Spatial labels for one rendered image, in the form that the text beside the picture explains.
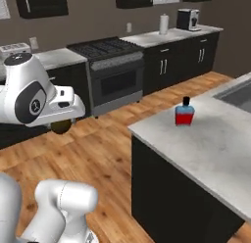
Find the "black steel oven range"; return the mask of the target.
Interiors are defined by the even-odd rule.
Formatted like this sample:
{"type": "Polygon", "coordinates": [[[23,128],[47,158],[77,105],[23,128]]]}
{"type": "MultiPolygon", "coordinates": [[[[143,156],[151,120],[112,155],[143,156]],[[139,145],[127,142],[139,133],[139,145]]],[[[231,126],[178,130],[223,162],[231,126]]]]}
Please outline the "black steel oven range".
{"type": "Polygon", "coordinates": [[[143,97],[143,48],[117,36],[70,44],[87,59],[91,115],[98,118],[143,97]]]}

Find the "black base cupboard run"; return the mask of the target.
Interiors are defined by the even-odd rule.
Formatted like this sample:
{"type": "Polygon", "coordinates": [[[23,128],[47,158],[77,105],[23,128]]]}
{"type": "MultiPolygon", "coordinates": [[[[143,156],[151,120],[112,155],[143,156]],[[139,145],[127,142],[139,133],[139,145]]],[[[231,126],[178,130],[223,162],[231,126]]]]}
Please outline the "black base cupboard run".
{"type": "MultiPolygon", "coordinates": [[[[89,90],[86,76],[86,63],[57,68],[47,71],[55,85],[71,86],[85,106],[85,118],[91,115],[89,90]]],[[[0,123],[0,150],[30,138],[47,133],[48,128],[41,125],[26,127],[25,125],[0,123]]]]}
{"type": "Polygon", "coordinates": [[[143,95],[210,72],[219,37],[213,32],[145,48],[143,95]]]}

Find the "white toaster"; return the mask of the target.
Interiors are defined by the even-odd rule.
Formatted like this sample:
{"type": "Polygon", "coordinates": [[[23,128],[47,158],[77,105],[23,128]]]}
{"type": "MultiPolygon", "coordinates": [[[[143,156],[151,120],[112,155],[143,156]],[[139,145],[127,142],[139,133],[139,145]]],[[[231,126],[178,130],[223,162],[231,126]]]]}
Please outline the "white toaster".
{"type": "Polygon", "coordinates": [[[0,46],[0,58],[2,60],[8,58],[11,55],[23,52],[31,52],[30,46],[26,43],[16,43],[0,46]]]}

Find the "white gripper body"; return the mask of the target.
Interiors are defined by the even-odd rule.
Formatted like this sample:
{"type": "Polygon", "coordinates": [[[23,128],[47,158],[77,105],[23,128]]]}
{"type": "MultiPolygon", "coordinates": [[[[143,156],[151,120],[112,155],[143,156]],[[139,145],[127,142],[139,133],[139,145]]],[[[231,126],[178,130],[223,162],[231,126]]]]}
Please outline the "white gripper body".
{"type": "Polygon", "coordinates": [[[41,114],[41,124],[61,122],[81,118],[85,115],[85,106],[81,99],[75,95],[73,102],[51,102],[41,114]]]}

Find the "white paper towel roll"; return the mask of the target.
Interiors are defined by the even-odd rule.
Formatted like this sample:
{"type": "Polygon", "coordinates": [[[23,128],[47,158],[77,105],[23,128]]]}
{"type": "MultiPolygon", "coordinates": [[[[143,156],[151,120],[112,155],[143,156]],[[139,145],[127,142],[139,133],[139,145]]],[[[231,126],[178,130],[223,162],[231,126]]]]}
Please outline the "white paper towel roll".
{"type": "Polygon", "coordinates": [[[166,35],[169,29],[169,16],[164,14],[160,17],[160,29],[159,33],[161,35],[166,35]]]}

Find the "steel sink basin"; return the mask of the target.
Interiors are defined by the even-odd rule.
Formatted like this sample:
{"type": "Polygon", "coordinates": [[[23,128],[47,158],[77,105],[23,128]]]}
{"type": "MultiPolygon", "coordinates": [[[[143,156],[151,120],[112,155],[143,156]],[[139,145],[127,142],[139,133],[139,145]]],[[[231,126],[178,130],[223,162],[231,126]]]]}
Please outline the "steel sink basin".
{"type": "Polygon", "coordinates": [[[215,95],[215,98],[251,114],[251,79],[215,95]]]}

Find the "blue red liquor bottle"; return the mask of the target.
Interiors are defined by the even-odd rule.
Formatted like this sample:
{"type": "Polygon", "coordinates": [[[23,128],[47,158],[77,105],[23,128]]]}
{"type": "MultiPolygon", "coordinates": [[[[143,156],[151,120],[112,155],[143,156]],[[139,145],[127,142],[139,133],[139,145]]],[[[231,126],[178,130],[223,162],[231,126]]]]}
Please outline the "blue red liquor bottle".
{"type": "Polygon", "coordinates": [[[195,109],[190,105],[190,97],[184,96],[182,104],[175,108],[176,125],[191,125],[195,109]]]}

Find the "black kitchen island cabinet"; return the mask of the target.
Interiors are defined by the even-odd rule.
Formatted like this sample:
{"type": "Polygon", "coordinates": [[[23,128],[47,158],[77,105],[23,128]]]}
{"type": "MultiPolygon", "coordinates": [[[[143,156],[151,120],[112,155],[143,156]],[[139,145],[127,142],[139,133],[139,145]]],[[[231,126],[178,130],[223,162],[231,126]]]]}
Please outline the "black kitchen island cabinet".
{"type": "Polygon", "coordinates": [[[227,243],[244,220],[139,139],[131,139],[131,214],[155,243],[227,243]]]}

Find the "black silver coffee machine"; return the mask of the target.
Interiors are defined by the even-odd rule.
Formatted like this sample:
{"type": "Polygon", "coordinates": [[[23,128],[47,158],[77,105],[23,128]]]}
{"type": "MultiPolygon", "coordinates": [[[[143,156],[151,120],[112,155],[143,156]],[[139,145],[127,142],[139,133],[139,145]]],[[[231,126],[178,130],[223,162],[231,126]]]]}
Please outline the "black silver coffee machine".
{"type": "Polygon", "coordinates": [[[179,9],[177,11],[176,27],[188,31],[197,31],[200,11],[197,9],[179,9]]]}

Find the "brown round kiwi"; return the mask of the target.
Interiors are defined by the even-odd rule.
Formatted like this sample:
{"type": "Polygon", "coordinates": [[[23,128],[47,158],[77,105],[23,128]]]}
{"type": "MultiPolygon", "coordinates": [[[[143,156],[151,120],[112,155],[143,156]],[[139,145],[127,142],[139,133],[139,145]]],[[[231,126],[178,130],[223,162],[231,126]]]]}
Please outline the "brown round kiwi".
{"type": "Polygon", "coordinates": [[[72,122],[70,120],[56,121],[51,123],[51,130],[56,134],[64,134],[71,128],[71,126],[72,122]]]}

